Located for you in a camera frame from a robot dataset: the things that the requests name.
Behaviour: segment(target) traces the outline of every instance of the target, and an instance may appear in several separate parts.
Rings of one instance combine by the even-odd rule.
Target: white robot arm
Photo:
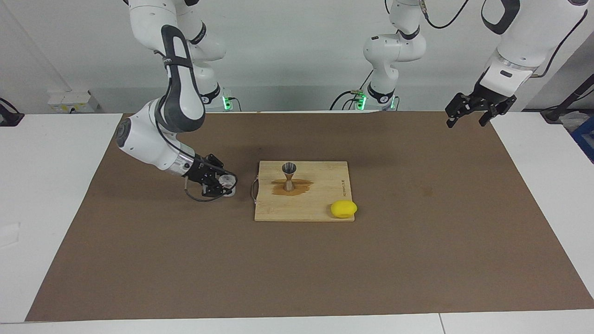
[[[398,81],[397,62],[421,59],[425,54],[426,41],[420,31],[421,6],[418,0],[394,0],[390,10],[390,22],[397,29],[394,34],[374,36],[365,42],[365,59],[373,66],[367,92],[371,97],[367,104],[375,109],[385,109],[391,100]]]
[[[204,27],[204,24],[196,20],[190,7],[197,2],[127,2],[134,37],[163,57],[169,87],[163,97],[150,101],[142,110],[120,123],[116,142],[121,150],[142,162],[202,184],[203,196],[211,199],[193,198],[210,201],[231,196],[235,192],[236,176],[223,169],[223,164],[215,156],[196,155],[192,148],[176,139],[177,133],[200,128],[205,117],[205,96],[200,94],[200,85],[197,83],[201,75],[197,72],[201,69],[192,63],[192,55],[207,60],[222,58],[225,54],[224,46],[217,43],[216,39],[209,40],[206,28],[199,28]],[[185,29],[192,39],[188,40],[181,29]]]
[[[456,94],[445,108],[451,128],[473,111],[486,111],[480,124],[504,115],[516,101],[515,92],[546,56],[579,25],[587,14],[588,0],[500,0],[501,20],[485,25],[501,35],[501,42],[486,64],[470,95]]]

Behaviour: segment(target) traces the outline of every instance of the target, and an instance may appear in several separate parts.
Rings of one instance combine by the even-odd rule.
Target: lemon
[[[336,218],[350,218],[357,212],[357,204],[349,200],[335,201],[330,206],[330,211]]]

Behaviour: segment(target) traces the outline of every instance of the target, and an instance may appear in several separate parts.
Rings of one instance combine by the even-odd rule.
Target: electrical socket
[[[88,91],[51,93],[48,105],[58,114],[89,114],[100,109],[99,103]]]

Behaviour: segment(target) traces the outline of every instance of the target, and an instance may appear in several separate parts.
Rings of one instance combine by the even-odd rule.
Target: metal jigger
[[[295,166],[295,164],[292,162],[288,162],[283,165],[283,173],[285,173],[285,177],[287,178],[287,181],[285,182],[285,186],[283,187],[283,189],[288,193],[295,189],[295,185],[293,184],[292,178],[293,174],[295,174],[296,171],[297,166]]]

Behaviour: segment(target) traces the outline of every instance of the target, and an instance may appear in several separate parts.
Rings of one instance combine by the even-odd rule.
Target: wooden cutting board
[[[330,205],[352,200],[349,167],[346,161],[291,161],[297,166],[295,189],[283,189],[287,161],[260,161],[256,198],[257,222],[354,222],[355,217],[332,216]]]

